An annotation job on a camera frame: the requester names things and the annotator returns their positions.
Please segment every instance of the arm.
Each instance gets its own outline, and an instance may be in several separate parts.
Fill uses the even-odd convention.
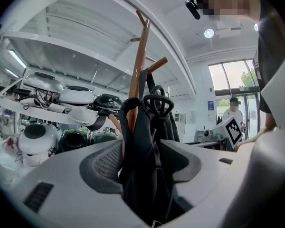
[[[244,123],[244,118],[243,118],[243,114],[241,112],[241,125],[240,125],[240,128],[243,126],[243,123]]]
[[[272,131],[273,128],[275,127],[275,120],[274,120],[274,117],[272,116],[272,114],[270,113],[266,113],[266,121],[265,121],[265,127],[259,131],[257,133],[256,136],[254,136],[252,139],[249,139],[249,140],[246,140],[246,141],[243,141],[243,142],[240,142],[236,145],[236,151],[238,151],[238,148],[243,145],[243,144],[246,144],[246,143],[253,143],[255,142],[259,136],[261,136],[262,134],[266,133],[266,132],[269,132],[269,131]]]
[[[228,116],[227,116],[227,112],[224,112],[223,116],[222,116],[222,122],[227,120]]]

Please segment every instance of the poster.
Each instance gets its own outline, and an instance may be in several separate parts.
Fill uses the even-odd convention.
[[[214,111],[214,102],[208,101],[208,111]]]

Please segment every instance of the white t-shirt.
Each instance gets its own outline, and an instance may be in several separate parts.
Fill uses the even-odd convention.
[[[242,112],[240,110],[232,112],[230,109],[227,109],[223,114],[223,121],[226,121],[231,116],[234,116],[238,126],[241,127],[241,122],[244,122]]]

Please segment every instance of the sign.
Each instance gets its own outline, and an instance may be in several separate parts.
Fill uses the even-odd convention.
[[[208,101],[208,111],[214,111],[214,102]]]
[[[240,131],[234,117],[225,127],[229,134],[229,139],[231,140],[232,148],[234,149],[234,146],[237,144],[237,142],[239,142],[240,138],[242,137],[242,132]]]

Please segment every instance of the black vent grille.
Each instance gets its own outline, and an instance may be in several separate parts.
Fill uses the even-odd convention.
[[[37,213],[53,187],[54,185],[49,183],[39,183],[23,203]]]

